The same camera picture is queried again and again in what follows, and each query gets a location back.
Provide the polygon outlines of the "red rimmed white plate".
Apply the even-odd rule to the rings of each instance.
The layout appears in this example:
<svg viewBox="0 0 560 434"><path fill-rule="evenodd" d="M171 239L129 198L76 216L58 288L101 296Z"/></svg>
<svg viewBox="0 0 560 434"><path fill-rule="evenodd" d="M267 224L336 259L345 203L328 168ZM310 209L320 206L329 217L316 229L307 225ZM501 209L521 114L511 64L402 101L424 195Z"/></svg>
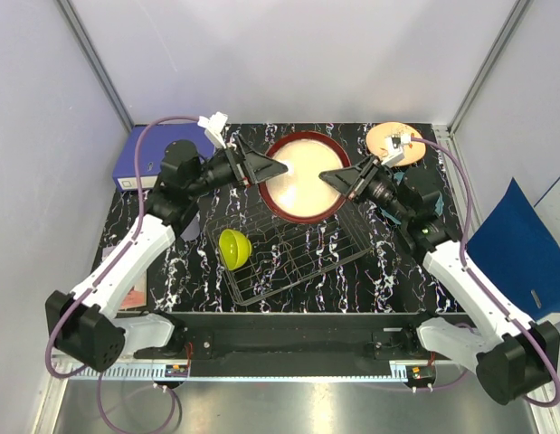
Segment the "red rimmed white plate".
<svg viewBox="0 0 560 434"><path fill-rule="evenodd" d="M344 148L316 131L290 133L277 140L266 156L288 172L259 186L261 199L281 219L296 224L318 223L333 215L345 199L319 174L351 166Z"/></svg>

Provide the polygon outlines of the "teal scalloped plate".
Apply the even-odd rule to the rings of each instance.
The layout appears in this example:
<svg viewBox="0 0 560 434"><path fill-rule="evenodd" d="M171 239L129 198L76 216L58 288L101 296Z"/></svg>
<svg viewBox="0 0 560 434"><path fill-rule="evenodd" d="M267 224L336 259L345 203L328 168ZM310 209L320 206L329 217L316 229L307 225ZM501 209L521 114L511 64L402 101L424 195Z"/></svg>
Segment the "teal scalloped plate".
<svg viewBox="0 0 560 434"><path fill-rule="evenodd" d="M440 199L434 177L421 167L412 167L404 173L384 210L400 223L421 222L437 215Z"/></svg>

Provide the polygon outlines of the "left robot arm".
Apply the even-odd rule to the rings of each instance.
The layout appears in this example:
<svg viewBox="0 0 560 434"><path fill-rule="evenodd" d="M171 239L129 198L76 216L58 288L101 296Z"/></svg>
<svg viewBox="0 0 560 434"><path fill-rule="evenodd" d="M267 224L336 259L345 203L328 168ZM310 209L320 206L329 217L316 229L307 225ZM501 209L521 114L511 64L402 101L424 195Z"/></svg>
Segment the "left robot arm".
<svg viewBox="0 0 560 434"><path fill-rule="evenodd" d="M45 364L59 350L98 373L121 356L157 351L174 358L185 350L185 323L166 313L120 317L128 292L165 250L181 237L199 211L201 196L229 184L250 187L288 172L242 138L204 161L188 140L169 144L160 173L125 238L69 293L54 291L45 302L49 340Z"/></svg>

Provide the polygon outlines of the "cream floral plate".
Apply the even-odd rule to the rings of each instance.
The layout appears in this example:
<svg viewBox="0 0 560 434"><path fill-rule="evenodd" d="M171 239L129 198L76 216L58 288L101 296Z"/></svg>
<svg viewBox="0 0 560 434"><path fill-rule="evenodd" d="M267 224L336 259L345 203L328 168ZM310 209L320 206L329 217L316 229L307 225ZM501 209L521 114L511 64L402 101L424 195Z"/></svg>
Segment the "cream floral plate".
<svg viewBox="0 0 560 434"><path fill-rule="evenodd" d="M422 138L422 135L414 128L401 122L385 122L372 127L366 134L365 142L368 151L377 156L381 161L387 157L385 139L389 136L410 135ZM403 148L404 158L399 160L395 166L411 165L421 160L426 153L426 145L421 142L412 142Z"/></svg>

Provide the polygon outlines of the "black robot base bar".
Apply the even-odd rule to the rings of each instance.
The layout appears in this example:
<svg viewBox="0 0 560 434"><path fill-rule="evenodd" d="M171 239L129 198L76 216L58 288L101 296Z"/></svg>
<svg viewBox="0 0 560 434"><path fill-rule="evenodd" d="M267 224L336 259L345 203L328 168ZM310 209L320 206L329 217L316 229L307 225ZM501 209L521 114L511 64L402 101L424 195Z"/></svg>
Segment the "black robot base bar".
<svg viewBox="0 0 560 434"><path fill-rule="evenodd" d="M174 313L194 360L227 354L420 356L415 329L436 314Z"/></svg>

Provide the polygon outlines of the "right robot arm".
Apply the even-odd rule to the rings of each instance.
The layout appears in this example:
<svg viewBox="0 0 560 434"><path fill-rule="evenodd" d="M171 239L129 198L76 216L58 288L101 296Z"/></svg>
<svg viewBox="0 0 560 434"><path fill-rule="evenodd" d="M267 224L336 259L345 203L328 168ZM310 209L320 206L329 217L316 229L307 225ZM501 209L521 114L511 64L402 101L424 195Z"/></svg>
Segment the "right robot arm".
<svg viewBox="0 0 560 434"><path fill-rule="evenodd" d="M406 355L445 356L474 373L486 394L501 405L549 382L555 397L548 404L560 402L558 330L516 307L468 258L457 232L435 211L441 193L425 170L411 167L397 183L372 156L319 177L349 201L370 201L398 220L396 235L405 251L449 290L476 327L471 332L440 316L421 315L401 335Z"/></svg>

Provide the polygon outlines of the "lilac plastic cup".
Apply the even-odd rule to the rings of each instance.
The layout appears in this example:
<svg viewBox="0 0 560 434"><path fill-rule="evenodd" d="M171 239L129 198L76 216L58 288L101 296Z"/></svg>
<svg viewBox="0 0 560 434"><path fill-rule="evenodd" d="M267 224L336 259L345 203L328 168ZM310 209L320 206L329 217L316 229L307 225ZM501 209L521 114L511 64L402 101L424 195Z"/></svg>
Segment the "lilac plastic cup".
<svg viewBox="0 0 560 434"><path fill-rule="evenodd" d="M180 238L183 241L193 241L199 236L200 232L201 232L200 214L197 213L193 217L193 219L189 222L189 224L185 227Z"/></svg>

